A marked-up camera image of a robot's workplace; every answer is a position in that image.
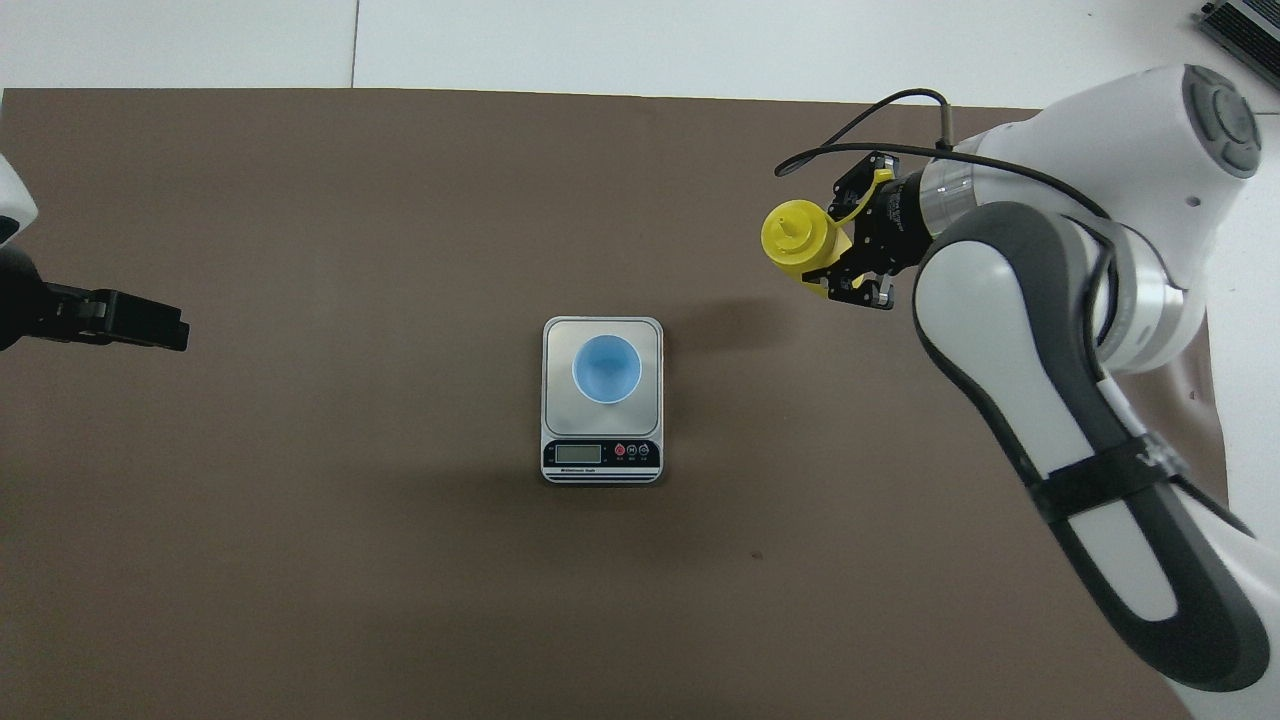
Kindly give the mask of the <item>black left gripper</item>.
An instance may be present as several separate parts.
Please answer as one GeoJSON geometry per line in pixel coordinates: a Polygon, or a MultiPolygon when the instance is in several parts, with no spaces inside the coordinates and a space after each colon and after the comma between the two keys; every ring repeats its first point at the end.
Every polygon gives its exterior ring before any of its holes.
{"type": "Polygon", "coordinates": [[[119,290],[83,290],[45,283],[15,245],[1,250],[1,351],[32,336],[60,343],[108,342],[184,352],[189,324],[179,307],[119,290]]]}

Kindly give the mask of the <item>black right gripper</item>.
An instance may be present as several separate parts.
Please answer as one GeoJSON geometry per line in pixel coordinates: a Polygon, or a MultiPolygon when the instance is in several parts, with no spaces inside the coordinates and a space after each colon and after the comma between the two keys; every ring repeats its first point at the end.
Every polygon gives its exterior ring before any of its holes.
{"type": "Polygon", "coordinates": [[[886,274],[916,266],[933,242],[922,213],[923,173],[916,170],[893,179],[899,164],[893,154],[873,151],[832,184],[832,211],[858,211],[864,197],[886,182],[858,214],[858,265],[841,258],[804,272],[800,279],[809,290],[833,302],[881,311],[893,309],[893,279],[886,274]]]}

